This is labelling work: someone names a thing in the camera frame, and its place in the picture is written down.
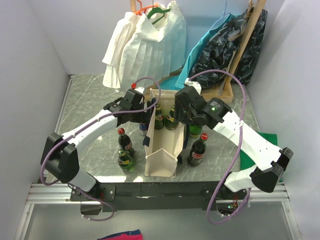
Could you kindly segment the silver beverage can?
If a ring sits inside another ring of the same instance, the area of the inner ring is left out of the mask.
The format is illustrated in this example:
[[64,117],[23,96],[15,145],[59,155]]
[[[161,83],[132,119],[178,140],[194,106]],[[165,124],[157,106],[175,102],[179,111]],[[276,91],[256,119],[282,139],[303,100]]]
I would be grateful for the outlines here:
[[149,125],[147,123],[140,123],[139,130],[142,136],[146,136],[148,132]]

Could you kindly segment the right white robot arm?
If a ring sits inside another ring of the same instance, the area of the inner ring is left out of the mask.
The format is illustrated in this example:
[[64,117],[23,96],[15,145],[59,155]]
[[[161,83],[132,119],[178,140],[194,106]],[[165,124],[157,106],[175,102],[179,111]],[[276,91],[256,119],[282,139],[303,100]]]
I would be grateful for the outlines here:
[[238,191],[253,187],[266,193],[274,191],[294,155],[290,148],[270,143],[223,100],[206,101],[193,86],[184,87],[174,97],[179,122],[207,126],[239,146],[254,162],[250,168],[227,175],[219,187],[222,198],[231,199]]

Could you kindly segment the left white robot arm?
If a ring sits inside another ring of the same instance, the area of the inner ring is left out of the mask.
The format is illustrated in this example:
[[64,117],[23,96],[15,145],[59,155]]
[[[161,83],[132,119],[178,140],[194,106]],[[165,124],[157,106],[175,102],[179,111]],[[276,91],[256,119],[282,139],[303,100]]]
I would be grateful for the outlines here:
[[88,201],[100,195],[99,181],[80,168],[79,152],[101,135],[127,122],[146,123],[151,108],[145,107],[145,90],[130,88],[123,97],[108,103],[93,118],[61,135],[51,133],[45,142],[41,170],[47,170],[57,181],[82,190]]

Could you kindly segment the cream canvas tote bag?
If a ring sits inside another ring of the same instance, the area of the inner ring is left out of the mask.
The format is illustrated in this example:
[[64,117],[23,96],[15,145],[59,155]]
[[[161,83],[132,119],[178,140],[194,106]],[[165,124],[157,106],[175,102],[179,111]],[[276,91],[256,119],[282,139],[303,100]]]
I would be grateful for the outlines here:
[[183,150],[185,125],[176,129],[155,129],[156,108],[152,110],[148,131],[144,138],[145,170],[147,177],[174,178],[177,175],[178,156]]

